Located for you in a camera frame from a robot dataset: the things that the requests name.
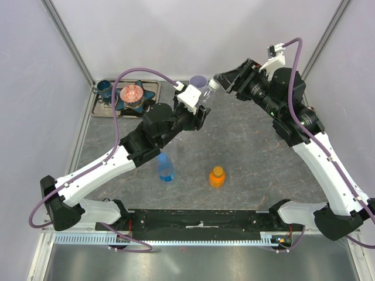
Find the orange juice bottle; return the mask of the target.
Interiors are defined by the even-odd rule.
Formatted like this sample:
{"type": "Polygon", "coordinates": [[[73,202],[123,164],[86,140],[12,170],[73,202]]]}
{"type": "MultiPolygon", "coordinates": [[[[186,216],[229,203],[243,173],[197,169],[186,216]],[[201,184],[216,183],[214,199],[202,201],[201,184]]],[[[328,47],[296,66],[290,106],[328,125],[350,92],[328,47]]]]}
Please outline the orange juice bottle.
{"type": "Polygon", "coordinates": [[[213,188],[220,188],[225,181],[226,174],[221,166],[215,166],[209,174],[209,184],[213,188]]]}

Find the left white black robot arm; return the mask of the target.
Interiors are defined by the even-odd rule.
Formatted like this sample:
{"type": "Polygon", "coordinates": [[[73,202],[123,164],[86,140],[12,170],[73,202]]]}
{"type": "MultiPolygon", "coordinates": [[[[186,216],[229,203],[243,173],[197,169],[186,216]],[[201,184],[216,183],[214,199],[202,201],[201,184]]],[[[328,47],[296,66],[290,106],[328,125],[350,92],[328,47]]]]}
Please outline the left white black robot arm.
{"type": "Polygon", "coordinates": [[[88,203],[85,196],[118,175],[157,157],[180,132],[200,130],[210,111],[202,105],[192,113],[182,102],[174,108],[158,103],[143,115],[133,131],[102,157],[70,175],[42,178],[42,202],[54,230],[64,231],[83,221],[104,222],[116,230],[126,228],[129,217],[122,211],[119,201],[88,203]]]}

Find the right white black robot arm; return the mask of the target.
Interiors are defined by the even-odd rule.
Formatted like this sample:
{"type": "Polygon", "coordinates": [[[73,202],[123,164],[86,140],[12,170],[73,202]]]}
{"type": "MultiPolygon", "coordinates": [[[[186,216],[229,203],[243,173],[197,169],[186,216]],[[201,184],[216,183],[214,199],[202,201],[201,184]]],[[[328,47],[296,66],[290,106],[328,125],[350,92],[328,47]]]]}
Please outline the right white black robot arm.
{"type": "Polygon", "coordinates": [[[350,177],[330,144],[314,110],[302,103],[306,84],[298,71],[280,67],[272,74],[254,60],[215,74],[222,89],[241,101],[254,101],[271,118],[272,126],[309,167],[321,186],[325,203],[296,203],[284,199],[270,208],[268,223],[274,230],[288,224],[318,229],[332,241],[363,225],[374,214],[369,198],[350,177]]]}

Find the clear plastic bottle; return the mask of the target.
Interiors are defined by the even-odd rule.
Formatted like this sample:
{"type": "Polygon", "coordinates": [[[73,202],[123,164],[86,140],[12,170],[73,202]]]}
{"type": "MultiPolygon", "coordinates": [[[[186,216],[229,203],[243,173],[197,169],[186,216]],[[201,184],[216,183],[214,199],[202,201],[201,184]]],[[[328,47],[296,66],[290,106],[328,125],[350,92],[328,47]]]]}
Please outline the clear plastic bottle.
{"type": "Polygon", "coordinates": [[[202,92],[199,98],[199,104],[204,106],[205,108],[209,108],[213,103],[213,97],[219,89],[220,84],[212,78],[209,81],[208,86],[202,92]]]}

